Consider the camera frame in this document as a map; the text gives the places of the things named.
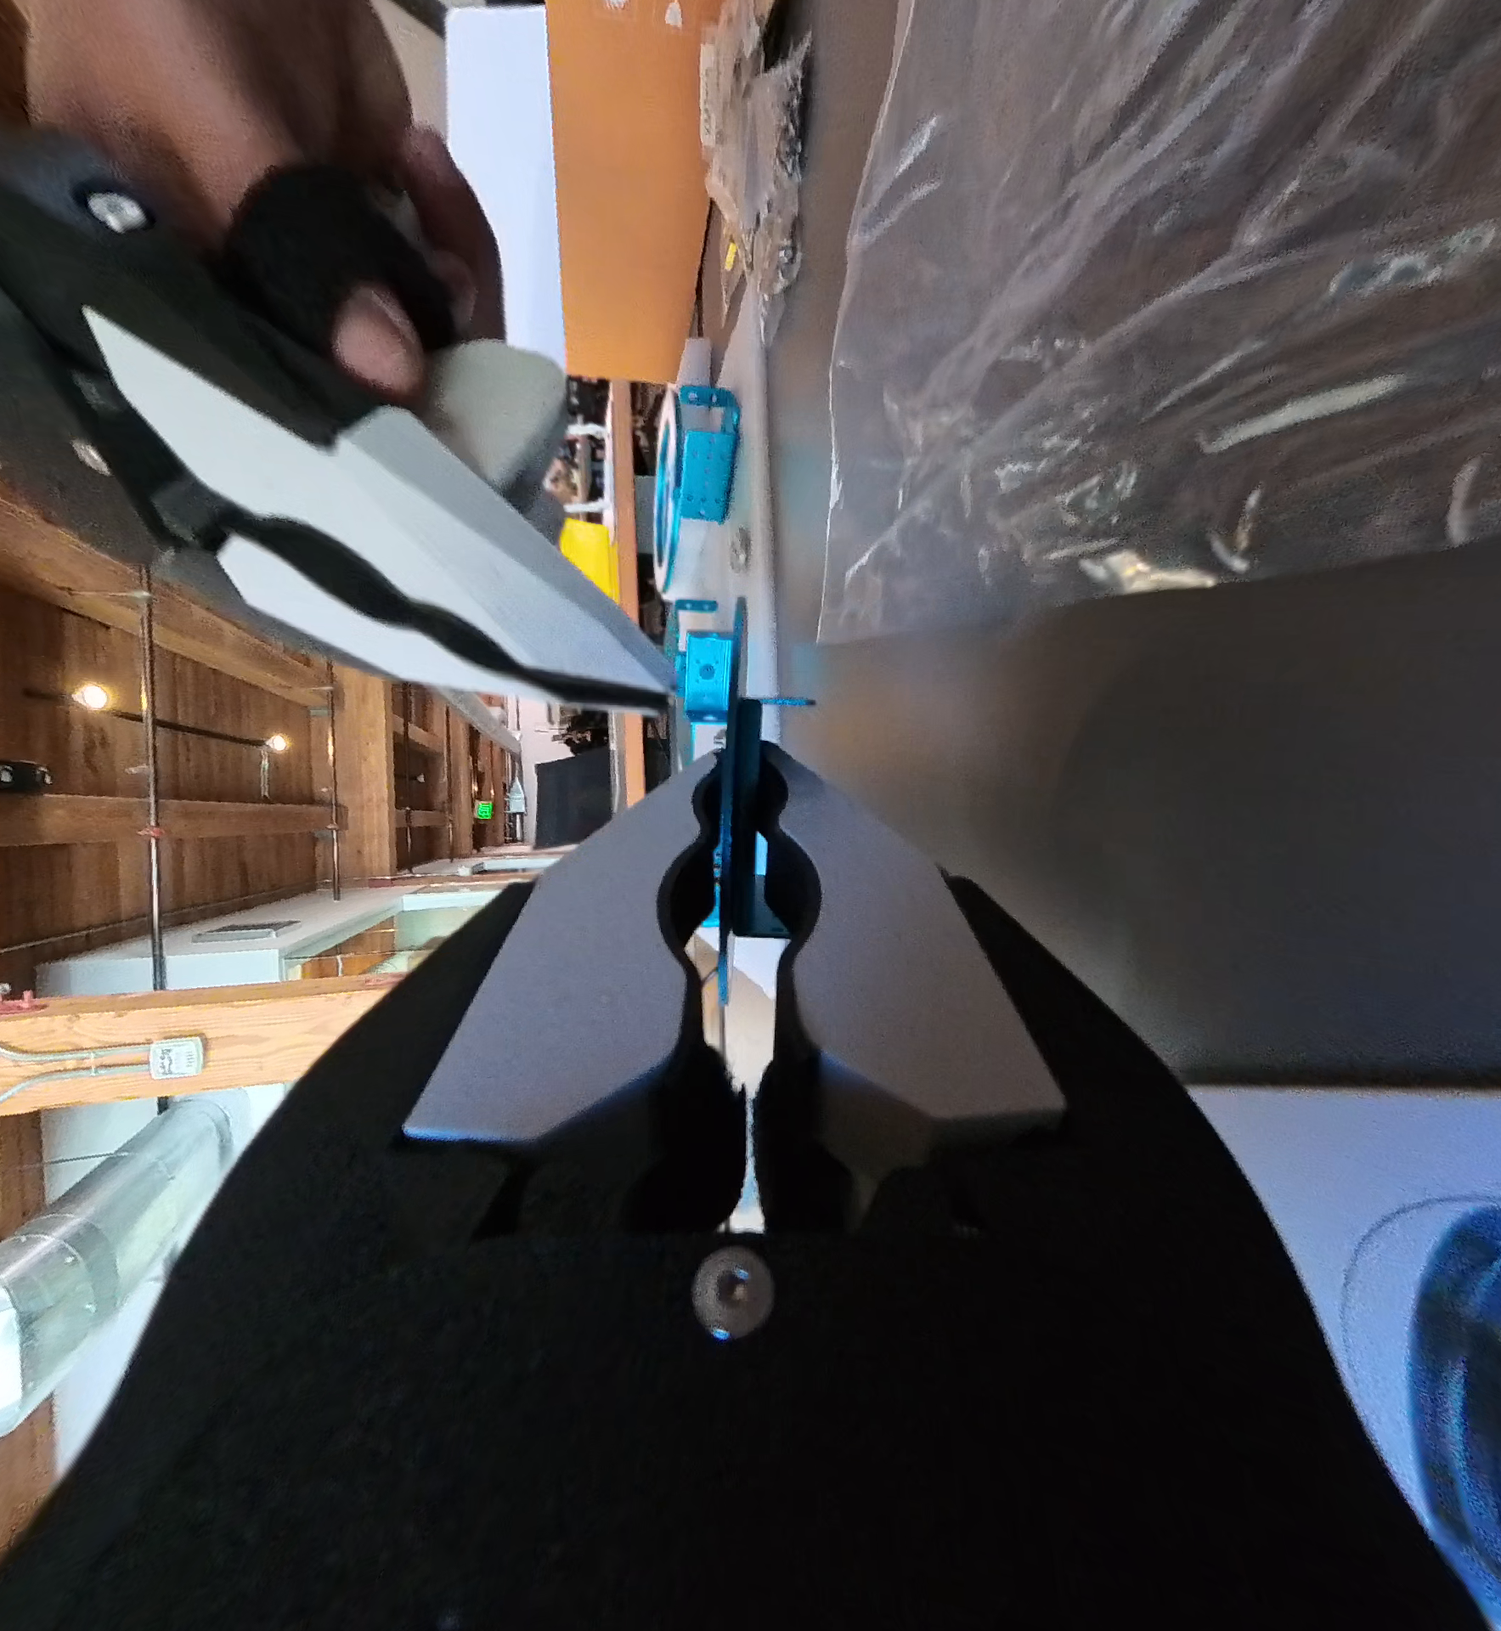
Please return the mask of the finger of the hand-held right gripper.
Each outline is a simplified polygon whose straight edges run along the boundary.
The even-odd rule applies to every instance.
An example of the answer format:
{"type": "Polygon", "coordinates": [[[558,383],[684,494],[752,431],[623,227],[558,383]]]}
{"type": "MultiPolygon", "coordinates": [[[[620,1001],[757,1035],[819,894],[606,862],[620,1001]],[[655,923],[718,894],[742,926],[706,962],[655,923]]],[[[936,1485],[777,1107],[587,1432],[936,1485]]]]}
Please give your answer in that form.
{"type": "Polygon", "coordinates": [[[594,593],[528,570],[503,567],[499,598],[428,600],[299,523],[230,532],[218,561],[251,610],[391,677],[603,709],[667,701],[667,662],[642,634],[594,612],[594,593]]]}
{"type": "Polygon", "coordinates": [[[594,593],[594,612],[615,615],[622,634],[643,637],[415,415],[378,408],[316,443],[119,321],[92,308],[86,316],[121,398],[204,492],[204,549],[214,561],[230,532],[299,523],[419,598],[499,598],[503,567],[528,570],[565,595],[594,593]]]}

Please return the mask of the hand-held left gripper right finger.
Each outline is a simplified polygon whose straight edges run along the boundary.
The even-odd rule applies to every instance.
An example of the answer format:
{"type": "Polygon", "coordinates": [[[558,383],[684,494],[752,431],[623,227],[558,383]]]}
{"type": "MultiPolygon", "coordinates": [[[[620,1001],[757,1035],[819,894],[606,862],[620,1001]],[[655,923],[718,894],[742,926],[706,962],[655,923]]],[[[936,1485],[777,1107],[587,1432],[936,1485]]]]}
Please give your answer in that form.
{"type": "Polygon", "coordinates": [[[752,887],[779,926],[752,1101],[771,1230],[844,1230],[882,1183],[1060,1126],[1067,1099],[944,870],[779,746],[752,887]]]}

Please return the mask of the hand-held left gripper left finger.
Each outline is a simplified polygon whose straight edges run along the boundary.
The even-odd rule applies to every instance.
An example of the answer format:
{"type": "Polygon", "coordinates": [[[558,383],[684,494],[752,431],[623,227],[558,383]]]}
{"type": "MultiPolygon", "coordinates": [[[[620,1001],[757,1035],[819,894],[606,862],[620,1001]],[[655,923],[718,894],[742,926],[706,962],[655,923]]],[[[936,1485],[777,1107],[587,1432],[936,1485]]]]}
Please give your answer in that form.
{"type": "Polygon", "coordinates": [[[718,757],[533,883],[402,1132],[547,1169],[633,1227],[724,1227],[745,1112],[689,940],[716,879],[718,757]]]}

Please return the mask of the person's right hand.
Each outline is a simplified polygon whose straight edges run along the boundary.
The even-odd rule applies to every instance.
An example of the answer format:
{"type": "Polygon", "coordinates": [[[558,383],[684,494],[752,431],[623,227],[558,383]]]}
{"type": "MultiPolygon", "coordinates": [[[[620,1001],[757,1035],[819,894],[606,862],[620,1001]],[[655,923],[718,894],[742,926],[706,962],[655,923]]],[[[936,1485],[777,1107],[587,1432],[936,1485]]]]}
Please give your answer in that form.
{"type": "Polygon", "coordinates": [[[415,404],[504,342],[495,235],[370,2],[26,2],[31,119],[107,157],[272,332],[415,404]]]}

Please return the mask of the blue round metal plate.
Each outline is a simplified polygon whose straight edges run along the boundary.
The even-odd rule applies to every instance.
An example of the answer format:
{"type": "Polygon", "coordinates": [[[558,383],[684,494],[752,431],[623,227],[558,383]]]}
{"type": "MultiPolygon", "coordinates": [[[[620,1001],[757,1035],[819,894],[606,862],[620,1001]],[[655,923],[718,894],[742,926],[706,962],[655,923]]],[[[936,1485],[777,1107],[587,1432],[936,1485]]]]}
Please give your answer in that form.
{"type": "Polygon", "coordinates": [[[672,600],[679,549],[683,426],[679,388],[665,386],[654,442],[654,581],[661,600],[672,600]]]}

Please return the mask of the wooden beam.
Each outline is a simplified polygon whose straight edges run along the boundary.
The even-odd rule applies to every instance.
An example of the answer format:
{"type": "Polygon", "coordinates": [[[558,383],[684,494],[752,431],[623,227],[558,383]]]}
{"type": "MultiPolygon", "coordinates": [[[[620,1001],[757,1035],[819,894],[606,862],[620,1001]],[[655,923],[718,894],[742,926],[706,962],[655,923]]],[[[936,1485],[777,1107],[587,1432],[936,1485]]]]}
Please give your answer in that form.
{"type": "MultiPolygon", "coordinates": [[[[210,1052],[191,1080],[102,1078],[37,1087],[0,1115],[96,1107],[203,1090],[286,1087],[358,1023],[402,974],[327,977],[223,990],[99,998],[13,998],[0,988],[0,1044],[26,1051],[81,1051],[199,1031],[210,1052]]],[[[0,1062],[0,1087],[26,1071],[0,1062]]]]}

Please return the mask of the white instruction sheet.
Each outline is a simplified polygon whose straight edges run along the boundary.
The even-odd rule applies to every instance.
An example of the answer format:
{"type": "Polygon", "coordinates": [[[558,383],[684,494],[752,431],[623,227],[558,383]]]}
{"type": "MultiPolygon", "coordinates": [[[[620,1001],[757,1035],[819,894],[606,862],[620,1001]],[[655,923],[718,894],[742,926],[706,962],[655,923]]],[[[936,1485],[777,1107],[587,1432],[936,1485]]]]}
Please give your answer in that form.
{"type": "Polygon", "coordinates": [[[1501,1090],[1200,1087],[1391,1478],[1501,1628],[1501,1090]]]}

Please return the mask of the pile of small hardware bags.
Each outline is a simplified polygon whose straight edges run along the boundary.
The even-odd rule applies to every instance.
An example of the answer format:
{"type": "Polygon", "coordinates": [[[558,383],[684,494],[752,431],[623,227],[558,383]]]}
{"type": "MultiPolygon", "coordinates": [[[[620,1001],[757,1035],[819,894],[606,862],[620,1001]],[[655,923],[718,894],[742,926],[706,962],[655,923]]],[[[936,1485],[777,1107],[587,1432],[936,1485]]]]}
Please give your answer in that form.
{"type": "Polygon", "coordinates": [[[705,185],[721,219],[721,295],[777,333],[784,292],[802,274],[805,124],[812,33],[789,2],[721,2],[699,42],[705,185]]]}

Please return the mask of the metal conduit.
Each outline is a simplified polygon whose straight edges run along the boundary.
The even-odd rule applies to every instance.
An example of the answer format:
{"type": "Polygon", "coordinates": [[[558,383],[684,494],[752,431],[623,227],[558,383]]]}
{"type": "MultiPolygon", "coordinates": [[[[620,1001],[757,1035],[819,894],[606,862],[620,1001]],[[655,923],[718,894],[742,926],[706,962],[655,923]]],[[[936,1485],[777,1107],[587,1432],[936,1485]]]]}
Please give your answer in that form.
{"type": "Polygon", "coordinates": [[[0,1112],[26,1090],[98,1083],[102,1078],[146,1078],[148,1083],[184,1083],[204,1072],[210,1044],[199,1031],[148,1038],[145,1046],[121,1044],[81,1051],[26,1051],[0,1044],[0,1062],[26,1072],[0,1087],[0,1112]]]}

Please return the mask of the clear plastic bag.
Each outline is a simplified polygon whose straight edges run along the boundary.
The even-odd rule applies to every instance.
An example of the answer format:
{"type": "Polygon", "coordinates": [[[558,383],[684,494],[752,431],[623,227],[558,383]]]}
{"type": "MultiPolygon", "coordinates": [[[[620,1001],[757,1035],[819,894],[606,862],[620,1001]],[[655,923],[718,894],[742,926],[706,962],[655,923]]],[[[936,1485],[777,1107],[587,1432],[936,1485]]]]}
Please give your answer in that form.
{"type": "Polygon", "coordinates": [[[1501,2],[906,2],[821,642],[1501,538],[1501,2]]]}

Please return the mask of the blue perforated metal bracket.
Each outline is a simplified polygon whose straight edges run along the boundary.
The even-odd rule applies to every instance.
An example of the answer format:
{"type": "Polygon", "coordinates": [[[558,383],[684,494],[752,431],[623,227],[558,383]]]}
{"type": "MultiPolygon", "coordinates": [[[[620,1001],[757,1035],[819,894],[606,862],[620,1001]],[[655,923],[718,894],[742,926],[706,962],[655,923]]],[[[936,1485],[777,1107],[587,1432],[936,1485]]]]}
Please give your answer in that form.
{"type": "Polygon", "coordinates": [[[737,393],[679,386],[679,520],[721,523],[733,500],[742,402],[737,393]]]}

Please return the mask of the silver air duct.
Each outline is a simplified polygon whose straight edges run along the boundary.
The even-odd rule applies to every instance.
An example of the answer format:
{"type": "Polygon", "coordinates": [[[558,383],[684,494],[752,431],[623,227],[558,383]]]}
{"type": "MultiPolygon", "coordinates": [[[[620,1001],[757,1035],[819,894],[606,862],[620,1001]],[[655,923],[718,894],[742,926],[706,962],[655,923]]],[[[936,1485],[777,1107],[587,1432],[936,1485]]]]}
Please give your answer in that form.
{"type": "Polygon", "coordinates": [[[251,1090],[184,1095],[0,1240],[0,1439],[159,1288],[264,1115],[251,1090]]]}

